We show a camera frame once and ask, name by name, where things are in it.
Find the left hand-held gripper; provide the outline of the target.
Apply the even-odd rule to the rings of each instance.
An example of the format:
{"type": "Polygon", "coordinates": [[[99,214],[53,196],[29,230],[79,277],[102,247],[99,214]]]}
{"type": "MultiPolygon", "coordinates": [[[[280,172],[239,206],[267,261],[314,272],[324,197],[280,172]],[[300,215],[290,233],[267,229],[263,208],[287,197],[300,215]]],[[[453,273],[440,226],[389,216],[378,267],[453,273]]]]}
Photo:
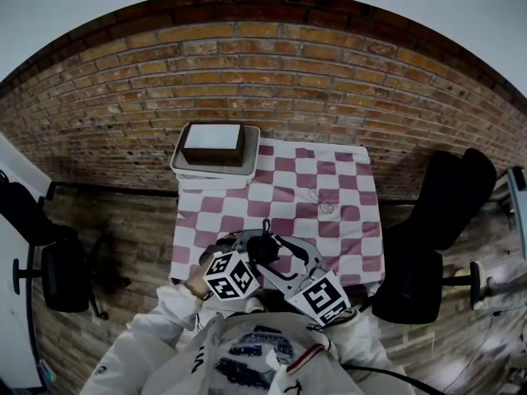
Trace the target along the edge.
{"type": "Polygon", "coordinates": [[[252,238],[260,239],[263,229],[242,230],[230,233],[234,240],[208,245],[201,255],[201,264],[211,259],[203,278],[209,290],[219,299],[243,300],[256,293],[261,285],[250,261],[247,247],[252,238]]]}

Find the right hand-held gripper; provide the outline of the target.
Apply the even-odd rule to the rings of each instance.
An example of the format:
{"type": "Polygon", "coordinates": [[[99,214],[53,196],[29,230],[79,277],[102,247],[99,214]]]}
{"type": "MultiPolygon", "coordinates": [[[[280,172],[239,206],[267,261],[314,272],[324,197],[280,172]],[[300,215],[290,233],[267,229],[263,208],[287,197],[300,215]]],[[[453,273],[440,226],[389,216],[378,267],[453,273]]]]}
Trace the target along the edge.
{"type": "Polygon", "coordinates": [[[289,304],[321,327],[351,308],[335,273],[321,267],[322,256],[315,245],[291,236],[274,235],[274,239],[279,245],[275,270],[259,263],[256,269],[288,298],[289,304]]]}

